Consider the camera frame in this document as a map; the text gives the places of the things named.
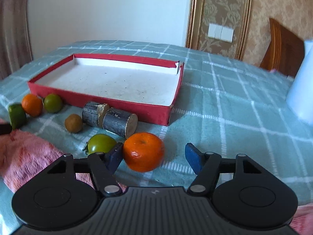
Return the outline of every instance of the brown wooden furniture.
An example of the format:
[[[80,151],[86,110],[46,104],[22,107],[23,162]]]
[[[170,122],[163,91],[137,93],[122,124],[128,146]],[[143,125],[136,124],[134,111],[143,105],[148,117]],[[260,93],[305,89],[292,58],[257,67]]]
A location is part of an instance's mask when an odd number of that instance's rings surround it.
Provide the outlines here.
[[[270,18],[271,42],[260,67],[295,77],[304,58],[303,40]]]

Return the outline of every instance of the checkered tablecloth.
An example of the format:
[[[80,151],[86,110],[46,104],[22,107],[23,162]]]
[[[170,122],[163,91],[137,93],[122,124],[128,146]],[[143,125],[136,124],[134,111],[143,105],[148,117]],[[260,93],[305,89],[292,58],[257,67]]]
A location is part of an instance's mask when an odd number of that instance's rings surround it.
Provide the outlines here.
[[[164,140],[166,154],[162,166],[142,174],[131,171],[122,162],[115,174],[119,182],[188,187],[195,174],[185,160],[184,148],[191,142],[202,152],[213,151],[227,158],[245,153],[289,185],[300,204],[313,202],[313,128],[300,122],[285,104],[291,82],[279,73],[268,73],[219,55],[145,42],[76,42],[25,65],[1,81],[0,117],[9,121],[7,107],[29,93],[30,78],[73,53],[124,54],[185,62],[170,126],[138,124],[138,132],[151,132]],[[81,114],[81,109],[65,106],[60,113],[44,113],[29,119],[22,130],[82,158],[82,149],[92,135],[109,133],[86,126],[79,134],[69,134],[64,120],[71,113]],[[16,226],[11,198],[12,193],[0,182],[3,234]]]

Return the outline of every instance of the beige wallpaper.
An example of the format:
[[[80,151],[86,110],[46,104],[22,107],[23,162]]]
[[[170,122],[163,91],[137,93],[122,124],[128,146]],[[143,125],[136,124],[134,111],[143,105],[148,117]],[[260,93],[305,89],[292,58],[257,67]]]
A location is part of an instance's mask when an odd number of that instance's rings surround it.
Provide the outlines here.
[[[245,0],[205,0],[199,50],[233,58],[236,53]],[[233,42],[208,37],[209,23],[234,29]]]
[[[259,66],[270,43],[269,17],[299,37],[313,37],[313,0],[253,0],[243,61]]]

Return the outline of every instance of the gold picture frame molding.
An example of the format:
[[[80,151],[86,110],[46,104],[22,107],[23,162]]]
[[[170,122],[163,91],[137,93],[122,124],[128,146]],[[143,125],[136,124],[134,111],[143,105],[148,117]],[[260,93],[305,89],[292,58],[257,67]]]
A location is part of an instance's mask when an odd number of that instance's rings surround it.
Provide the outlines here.
[[[200,30],[202,24],[202,14],[205,0],[191,0],[190,16],[187,30],[186,47],[192,49],[199,48]],[[242,60],[245,52],[246,40],[248,37],[249,21],[251,14],[252,0],[245,0],[240,34],[238,38],[235,59]]]

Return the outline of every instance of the brown curtain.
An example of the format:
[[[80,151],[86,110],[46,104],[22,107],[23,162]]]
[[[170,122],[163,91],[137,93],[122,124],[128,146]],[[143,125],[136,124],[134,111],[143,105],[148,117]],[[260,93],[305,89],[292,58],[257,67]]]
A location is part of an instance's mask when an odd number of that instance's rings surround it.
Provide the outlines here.
[[[0,0],[0,80],[32,60],[27,0]]]

